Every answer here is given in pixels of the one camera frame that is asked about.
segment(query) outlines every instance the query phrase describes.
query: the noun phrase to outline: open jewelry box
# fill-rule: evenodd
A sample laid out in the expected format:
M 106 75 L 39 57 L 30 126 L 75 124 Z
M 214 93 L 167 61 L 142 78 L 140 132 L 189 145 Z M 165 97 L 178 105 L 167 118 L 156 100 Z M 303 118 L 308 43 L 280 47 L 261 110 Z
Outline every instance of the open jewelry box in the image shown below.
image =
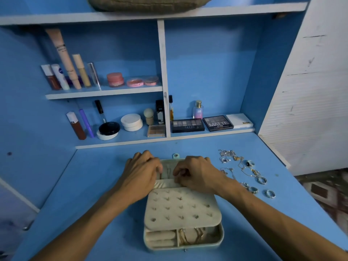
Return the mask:
M 144 218 L 144 242 L 149 250 L 218 247 L 224 237 L 215 196 L 174 182 L 173 170 L 181 159 L 161 160 L 149 193 Z

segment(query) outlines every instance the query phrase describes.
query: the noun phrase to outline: tiled floor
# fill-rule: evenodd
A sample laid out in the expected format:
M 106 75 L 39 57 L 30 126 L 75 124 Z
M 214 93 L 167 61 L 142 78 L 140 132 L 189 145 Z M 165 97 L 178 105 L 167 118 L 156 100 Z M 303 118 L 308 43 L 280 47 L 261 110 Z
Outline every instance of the tiled floor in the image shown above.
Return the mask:
M 348 168 L 296 178 L 348 236 Z

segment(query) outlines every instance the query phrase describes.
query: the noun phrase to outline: blue desk surface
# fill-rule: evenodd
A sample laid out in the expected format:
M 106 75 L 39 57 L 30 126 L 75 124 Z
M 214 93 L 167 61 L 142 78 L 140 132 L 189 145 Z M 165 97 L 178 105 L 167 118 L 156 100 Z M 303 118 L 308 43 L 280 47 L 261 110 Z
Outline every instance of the blue desk surface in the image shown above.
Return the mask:
M 298 220 L 328 240 L 348 249 L 348 238 L 305 191 L 267 146 L 253 132 L 77 150 L 58 184 L 18 248 L 13 261 L 28 260 L 49 241 L 59 235 L 85 213 L 119 178 L 127 158 L 137 151 L 150 150 L 161 159 L 201 155 L 210 157 L 217 168 L 235 169 L 239 182 L 263 190 L 272 189 L 276 198 L 261 192 L 259 198 Z M 255 162 L 258 171 L 267 178 L 262 186 L 244 175 L 237 161 L 222 164 L 218 149 L 233 149 L 238 156 Z M 163 251 L 150 253 L 143 242 L 143 220 L 146 198 L 131 205 L 107 227 L 90 252 L 87 260 L 280 260 L 244 217 L 227 201 L 217 198 L 222 212 L 225 238 L 215 250 Z

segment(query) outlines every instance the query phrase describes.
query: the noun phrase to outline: green bag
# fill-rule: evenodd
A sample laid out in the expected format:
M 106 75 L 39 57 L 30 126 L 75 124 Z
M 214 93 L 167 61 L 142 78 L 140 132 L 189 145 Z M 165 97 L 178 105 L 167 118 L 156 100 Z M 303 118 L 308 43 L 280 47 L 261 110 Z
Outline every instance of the green bag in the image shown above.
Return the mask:
M 211 0 L 88 0 L 99 11 L 178 13 L 195 9 Z

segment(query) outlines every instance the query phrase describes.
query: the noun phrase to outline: person's left hand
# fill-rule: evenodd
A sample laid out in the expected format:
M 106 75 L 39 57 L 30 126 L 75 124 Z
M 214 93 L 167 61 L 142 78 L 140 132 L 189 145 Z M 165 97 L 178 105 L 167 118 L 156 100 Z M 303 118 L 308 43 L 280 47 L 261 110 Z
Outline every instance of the person's left hand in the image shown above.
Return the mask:
M 126 162 L 122 176 L 118 180 L 117 189 L 124 193 L 132 204 L 141 200 L 154 188 L 157 172 L 162 173 L 163 166 L 159 158 L 150 151 L 137 152 Z

